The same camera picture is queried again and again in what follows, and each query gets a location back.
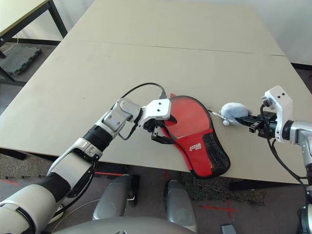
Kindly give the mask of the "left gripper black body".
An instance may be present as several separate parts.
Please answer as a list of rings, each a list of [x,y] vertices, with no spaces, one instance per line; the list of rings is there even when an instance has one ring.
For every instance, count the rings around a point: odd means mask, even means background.
[[[144,123],[143,129],[151,133],[151,139],[164,139],[161,129],[164,126],[163,120],[150,119]]]

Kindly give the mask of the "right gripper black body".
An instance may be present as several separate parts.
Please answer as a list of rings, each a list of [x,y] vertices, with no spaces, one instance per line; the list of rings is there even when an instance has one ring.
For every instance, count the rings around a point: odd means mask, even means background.
[[[258,136],[262,138],[275,138],[275,129],[277,126],[277,114],[274,112],[264,111],[263,115],[249,115],[252,124],[249,127],[251,133],[258,132]]]

